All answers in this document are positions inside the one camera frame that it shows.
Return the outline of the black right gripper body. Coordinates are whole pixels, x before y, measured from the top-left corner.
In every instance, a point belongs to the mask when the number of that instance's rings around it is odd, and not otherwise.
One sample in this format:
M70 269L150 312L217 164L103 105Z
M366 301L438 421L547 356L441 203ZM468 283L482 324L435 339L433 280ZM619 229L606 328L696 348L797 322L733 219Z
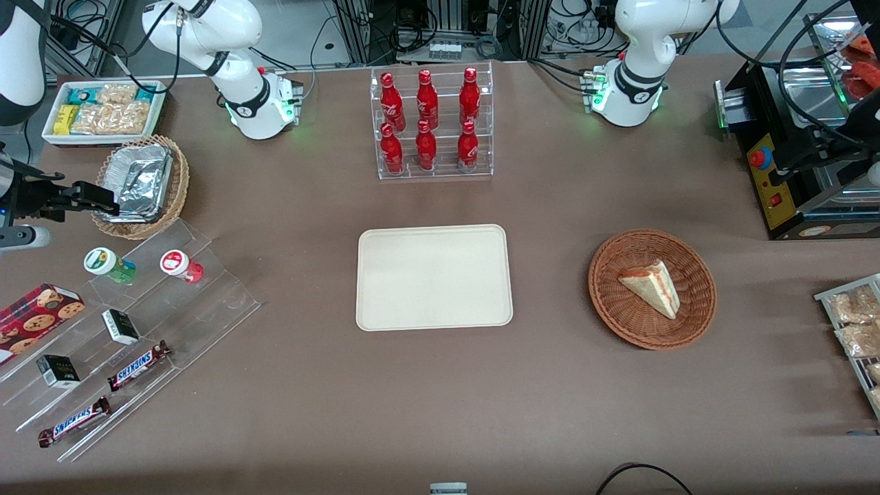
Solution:
M65 179L65 175L41 175L38 177L14 175L12 180L12 219L26 217L47 219L64 223L64 210L55 210L54 201L61 196L62 186L56 182Z

